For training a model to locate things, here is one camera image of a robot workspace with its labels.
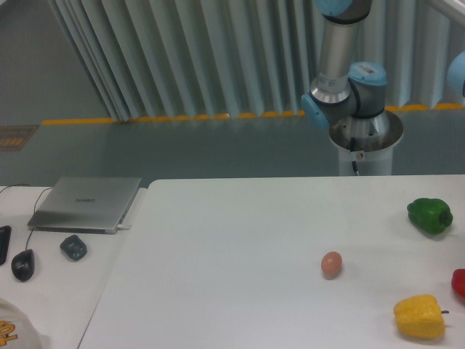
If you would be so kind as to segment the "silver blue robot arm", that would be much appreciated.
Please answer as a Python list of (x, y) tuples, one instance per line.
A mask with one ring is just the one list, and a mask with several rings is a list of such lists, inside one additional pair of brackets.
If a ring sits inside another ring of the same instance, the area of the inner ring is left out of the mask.
[(463, 1), (316, 1), (318, 69), (302, 109), (318, 127), (385, 105), (464, 102)]

